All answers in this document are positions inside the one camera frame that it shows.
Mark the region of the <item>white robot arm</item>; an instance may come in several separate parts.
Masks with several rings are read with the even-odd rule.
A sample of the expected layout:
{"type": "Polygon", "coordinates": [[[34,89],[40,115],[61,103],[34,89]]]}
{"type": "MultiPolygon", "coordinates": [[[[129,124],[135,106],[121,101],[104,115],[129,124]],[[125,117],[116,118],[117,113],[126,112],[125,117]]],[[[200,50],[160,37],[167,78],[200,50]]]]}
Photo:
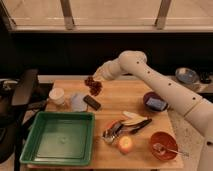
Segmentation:
{"type": "Polygon", "coordinates": [[[116,59],[103,63],[93,78],[110,81],[123,74],[144,81],[204,137],[197,171],[213,169],[213,103],[150,68],[142,51],[123,51],[116,59]]]}

